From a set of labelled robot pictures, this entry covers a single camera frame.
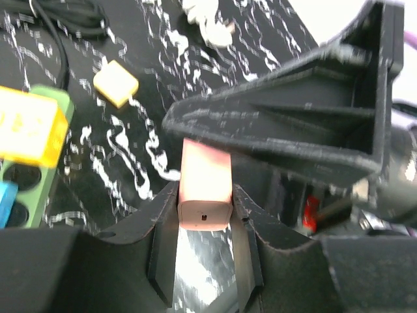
yellow cube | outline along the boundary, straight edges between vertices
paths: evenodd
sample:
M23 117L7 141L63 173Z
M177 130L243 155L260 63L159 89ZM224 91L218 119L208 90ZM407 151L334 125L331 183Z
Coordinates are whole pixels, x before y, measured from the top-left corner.
M116 108L121 108L139 89L138 80L114 60L94 76L93 84Z
M54 168L68 131L55 99L0 86L0 158Z

tabletop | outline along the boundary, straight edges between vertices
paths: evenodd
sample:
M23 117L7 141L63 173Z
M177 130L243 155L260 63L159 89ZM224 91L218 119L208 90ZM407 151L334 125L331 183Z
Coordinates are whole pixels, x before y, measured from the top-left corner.
M174 101L253 80L317 46L288 0L220 1L218 19L236 26L233 45L221 50L204 45L179 0L102 4L110 21L107 39L86 41L61 32L76 111L44 216L49 226L79 225L91 233L137 211L169 181L179 179L182 143L161 129ZM59 55L49 34L28 16L2 14L0 85L22 90L53 85ZM140 84L135 99L119 110L93 87L95 73L114 59ZM247 186L254 199L265 198L263 186L274 175L257 171L258 177L248 179L256 164L235 159L233 166L234 180ZM199 312L233 279L233 269L227 268L233 257L224 245L228 241L228 230L180 231L173 310ZM197 252L202 246L205 252ZM187 266L181 258L188 260ZM205 274L191 275L191 266Z

yellow block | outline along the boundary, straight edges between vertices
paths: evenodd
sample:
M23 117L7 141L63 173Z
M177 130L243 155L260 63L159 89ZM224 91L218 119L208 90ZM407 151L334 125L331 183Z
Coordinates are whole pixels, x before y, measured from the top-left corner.
M0 86L0 158L54 168L67 131L55 99Z
M93 85L116 108L121 108L139 89L138 80L114 60L94 76Z

small black dot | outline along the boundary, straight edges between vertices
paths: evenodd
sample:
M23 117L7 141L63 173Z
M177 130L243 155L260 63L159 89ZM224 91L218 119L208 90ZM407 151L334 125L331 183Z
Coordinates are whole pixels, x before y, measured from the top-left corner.
M11 165L3 174L3 180L17 184L19 191L26 191L36 187L41 178L40 168L16 163Z
M29 211L26 206L20 202L15 202L12 206L6 228L24 226L29 220Z
M97 238L103 239L103 238L110 238L116 236L116 233L114 231L101 231L97 234Z

red object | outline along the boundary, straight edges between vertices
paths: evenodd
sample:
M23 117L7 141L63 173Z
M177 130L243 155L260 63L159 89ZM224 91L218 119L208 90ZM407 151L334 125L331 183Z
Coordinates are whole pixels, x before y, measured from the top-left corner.
M317 230L317 221L315 216L317 214L317 209L319 208L320 200L313 196L308 196L306 201L306 208L304 209L304 217L302 219L302 224L304 227L309 228L312 232Z

